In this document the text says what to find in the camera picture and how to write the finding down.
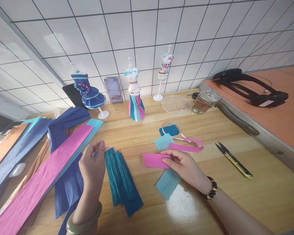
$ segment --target pink paper strip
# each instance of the pink paper strip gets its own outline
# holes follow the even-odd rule
[[[16,235],[68,160],[94,127],[81,125],[60,145],[0,215],[0,234]]]
[[[161,160],[161,158],[170,158],[170,155],[143,153],[143,158],[144,158],[144,166],[146,167],[170,168]]]
[[[204,149],[204,144],[203,142],[197,140],[197,139],[193,139],[193,138],[183,138],[183,140],[185,141],[193,141],[197,144],[200,144],[201,147],[193,147],[193,146],[184,146],[184,145],[178,145],[175,143],[169,143],[169,148],[170,149],[177,149],[177,150],[181,150],[181,151],[186,151],[186,152],[200,152]]]

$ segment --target wire ring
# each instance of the wire ring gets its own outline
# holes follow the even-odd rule
[[[176,124],[175,122],[165,122],[165,123],[162,125],[162,132],[163,132],[164,134],[166,134],[166,132],[164,131],[163,127],[164,127],[164,125],[167,124],[167,123],[174,124],[174,125],[178,128],[179,133],[178,133],[177,135],[172,135],[172,137],[177,137],[177,136],[181,133],[181,129],[180,129],[179,125]]]

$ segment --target wooden tabletop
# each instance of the wooden tabletop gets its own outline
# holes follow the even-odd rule
[[[178,92],[191,103],[191,94],[196,90]],[[156,189],[155,184],[164,169],[146,168],[143,153],[158,153],[154,140],[160,137],[159,128],[166,121],[176,122],[182,133],[204,143],[204,150],[191,153],[206,175],[215,179],[233,200],[275,233],[294,229],[294,172],[272,155],[253,137],[230,121],[217,108],[204,115],[189,112],[174,116],[160,107],[152,97],[142,98],[145,119],[135,122],[128,116],[128,101],[123,104],[106,104],[103,110],[109,117],[92,141],[104,140],[106,146],[114,147],[124,155],[134,178],[144,206],[131,218],[124,207],[112,204],[108,174],[100,195],[103,205],[99,218],[99,234],[224,234],[224,228],[209,205],[183,180],[169,201]],[[98,119],[98,110],[89,111]],[[46,137],[27,158],[31,163],[36,158]],[[217,149],[215,142],[222,142],[234,156],[253,174],[254,179],[244,178]],[[180,140],[178,144],[188,145]],[[13,178],[0,205],[8,198],[25,172]],[[64,216],[55,220],[54,189],[46,196],[34,226],[27,235],[57,234]]]

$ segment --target white tile wall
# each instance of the white tile wall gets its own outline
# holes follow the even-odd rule
[[[65,84],[73,83],[73,62],[100,92],[105,76],[120,76],[125,99],[127,58],[141,71],[141,96],[150,96],[169,44],[175,57],[162,94],[197,88],[224,69],[294,65],[294,0],[0,0],[0,7]],[[0,94],[34,113],[73,106],[1,27]]]

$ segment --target yellow scissor handle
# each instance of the yellow scissor handle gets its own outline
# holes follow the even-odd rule
[[[249,179],[253,179],[253,177],[251,175],[248,175],[245,173],[245,171],[239,166],[239,164],[233,159],[231,158],[231,156],[227,153],[224,154],[229,160],[230,162],[236,167],[236,169],[238,169],[238,171],[243,175],[245,176],[246,178],[249,178]]]

